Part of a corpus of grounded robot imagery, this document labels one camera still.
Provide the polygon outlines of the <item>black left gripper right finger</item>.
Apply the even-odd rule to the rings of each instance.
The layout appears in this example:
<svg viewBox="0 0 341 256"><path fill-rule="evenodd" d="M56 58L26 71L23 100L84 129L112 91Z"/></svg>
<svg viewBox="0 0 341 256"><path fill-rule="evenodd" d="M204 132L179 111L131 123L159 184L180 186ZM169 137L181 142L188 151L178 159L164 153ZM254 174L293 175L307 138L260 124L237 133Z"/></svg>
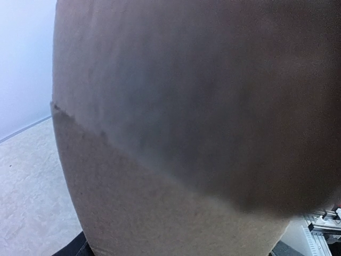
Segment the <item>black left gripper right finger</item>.
<svg viewBox="0 0 341 256"><path fill-rule="evenodd" d="M283 241L278 241L269 253L269 256L303 256L301 253L287 245Z"/></svg>

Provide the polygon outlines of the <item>brown cardboard box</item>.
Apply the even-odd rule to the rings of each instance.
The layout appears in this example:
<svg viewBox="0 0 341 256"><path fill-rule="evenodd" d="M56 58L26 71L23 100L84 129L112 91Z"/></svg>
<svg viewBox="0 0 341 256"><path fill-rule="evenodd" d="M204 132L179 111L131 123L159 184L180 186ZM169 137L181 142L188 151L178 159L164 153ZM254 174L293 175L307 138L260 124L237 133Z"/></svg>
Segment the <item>brown cardboard box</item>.
<svg viewBox="0 0 341 256"><path fill-rule="evenodd" d="M267 255L340 194L340 1L57 1L51 110L91 255Z"/></svg>

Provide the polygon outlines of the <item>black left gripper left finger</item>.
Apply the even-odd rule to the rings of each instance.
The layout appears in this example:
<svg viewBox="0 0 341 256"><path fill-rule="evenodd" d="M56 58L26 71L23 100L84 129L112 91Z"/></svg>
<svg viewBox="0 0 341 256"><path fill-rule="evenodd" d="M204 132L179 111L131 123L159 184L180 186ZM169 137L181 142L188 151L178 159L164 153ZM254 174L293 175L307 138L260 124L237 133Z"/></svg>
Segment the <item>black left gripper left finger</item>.
<svg viewBox="0 0 341 256"><path fill-rule="evenodd" d="M92 256L92 250L82 231L69 244L55 252L53 256Z"/></svg>

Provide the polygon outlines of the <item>front aluminium frame rail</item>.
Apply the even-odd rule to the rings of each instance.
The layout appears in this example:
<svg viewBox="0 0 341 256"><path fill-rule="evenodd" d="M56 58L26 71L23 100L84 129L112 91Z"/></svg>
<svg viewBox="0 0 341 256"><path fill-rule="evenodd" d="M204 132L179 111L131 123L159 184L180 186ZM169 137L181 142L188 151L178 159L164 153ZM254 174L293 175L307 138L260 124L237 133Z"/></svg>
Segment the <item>front aluminium frame rail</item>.
<svg viewBox="0 0 341 256"><path fill-rule="evenodd" d="M303 215L302 255L340 255L340 205Z"/></svg>

